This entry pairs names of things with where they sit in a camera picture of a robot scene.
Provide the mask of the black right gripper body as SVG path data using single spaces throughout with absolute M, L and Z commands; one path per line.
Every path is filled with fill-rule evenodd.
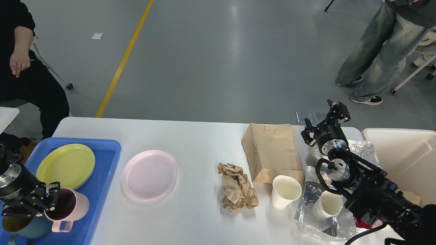
M 348 141 L 341 125 L 323 126 L 314 132 L 316 144 L 322 155 L 329 156 L 333 149 L 348 149 Z

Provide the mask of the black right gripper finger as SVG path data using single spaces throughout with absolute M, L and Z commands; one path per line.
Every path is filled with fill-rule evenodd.
M 309 145 L 310 147 L 314 147 L 315 145 L 320 147 L 319 138 L 321 132 L 321 124 L 317 124 L 314 126 L 308 118 L 304 118 L 304 122 L 306 125 L 304 127 L 304 130 L 301 132 L 301 135 L 305 144 Z
M 337 126 L 351 120 L 351 116 L 346 105 L 344 105 L 342 102 L 333 102 L 330 99 L 327 99 L 327 102 L 330 110 L 326 116 L 326 125 Z

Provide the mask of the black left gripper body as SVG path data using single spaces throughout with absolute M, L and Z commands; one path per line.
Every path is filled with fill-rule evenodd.
M 21 164 L 1 166 L 2 209 L 45 210 L 45 185 Z

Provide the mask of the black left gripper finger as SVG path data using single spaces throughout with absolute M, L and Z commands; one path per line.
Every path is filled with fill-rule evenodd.
M 45 211 L 53 211 L 59 200 L 60 183 L 46 184 L 40 182 L 32 191 L 32 207 L 35 215 L 42 215 Z
M 33 217 L 34 213 L 26 207 L 10 206 L 10 205 L 4 204 L 2 207 L 1 215 L 2 216 L 9 216 L 9 217 L 28 218 L 28 217 Z

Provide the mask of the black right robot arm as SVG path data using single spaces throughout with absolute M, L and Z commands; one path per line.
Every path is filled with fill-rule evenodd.
M 380 220 L 383 224 L 372 230 L 355 235 L 347 245 L 389 225 L 401 239 L 386 238 L 386 245 L 435 244 L 435 205 L 424 207 L 408 201 L 398 186 L 386 175 L 386 171 L 352 153 L 341 123 L 351 119 L 342 102 L 327 100 L 330 110 L 326 118 L 314 126 L 306 118 L 301 132 L 305 143 L 317 145 L 321 154 L 315 173 L 323 188 L 346 198 L 347 208 L 357 219 L 367 224 Z

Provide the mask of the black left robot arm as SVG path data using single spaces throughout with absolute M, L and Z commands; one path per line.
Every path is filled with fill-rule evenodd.
M 19 160 L 13 160 L 12 151 L 1 142 L 0 198 L 2 216 L 42 216 L 57 208 L 60 183 L 40 181 Z

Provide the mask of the seated person's hand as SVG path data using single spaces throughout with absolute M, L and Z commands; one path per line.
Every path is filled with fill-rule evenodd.
M 19 78 L 22 71 L 30 68 L 31 60 L 29 58 L 29 51 L 14 51 L 10 57 L 10 69 L 12 74 Z

